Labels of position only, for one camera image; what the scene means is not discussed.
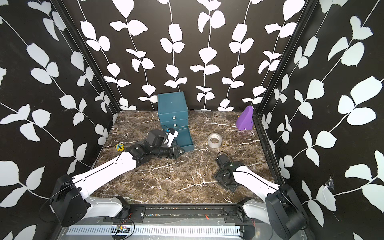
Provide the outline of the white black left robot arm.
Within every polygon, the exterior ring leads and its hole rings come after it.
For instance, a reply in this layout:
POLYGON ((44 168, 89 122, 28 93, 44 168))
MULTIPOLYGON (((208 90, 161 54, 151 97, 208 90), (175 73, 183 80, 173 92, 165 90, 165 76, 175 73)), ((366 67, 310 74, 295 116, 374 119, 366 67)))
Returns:
POLYGON ((179 132, 151 130, 147 138, 127 148, 112 160, 85 173, 58 178, 49 205, 62 227, 93 217, 125 218, 131 206, 123 197, 94 198, 92 194, 120 175, 157 158, 177 159, 186 151, 174 143, 179 132))

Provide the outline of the teal three-drawer cabinet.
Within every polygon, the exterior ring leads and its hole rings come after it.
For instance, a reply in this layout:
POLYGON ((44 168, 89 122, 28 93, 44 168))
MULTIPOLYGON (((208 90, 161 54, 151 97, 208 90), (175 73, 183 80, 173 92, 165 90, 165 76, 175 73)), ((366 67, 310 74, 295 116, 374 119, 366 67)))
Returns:
POLYGON ((158 116, 163 130, 178 132, 173 144, 192 152, 195 148, 189 129, 189 112, 183 92, 158 95, 158 116))

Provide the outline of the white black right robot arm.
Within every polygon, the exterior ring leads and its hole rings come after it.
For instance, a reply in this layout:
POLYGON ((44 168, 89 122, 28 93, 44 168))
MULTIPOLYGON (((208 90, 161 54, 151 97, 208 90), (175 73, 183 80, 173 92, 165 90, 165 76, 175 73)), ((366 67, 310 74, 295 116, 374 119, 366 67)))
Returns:
POLYGON ((216 163, 219 170, 215 179, 222 188, 233 193, 244 186, 262 200, 260 203, 247 198, 239 202, 236 215, 240 221, 261 221, 271 227, 272 237, 277 235, 282 240, 289 240, 309 226, 309 217, 292 187, 264 179, 242 162, 233 162, 224 152, 217 155, 216 163))

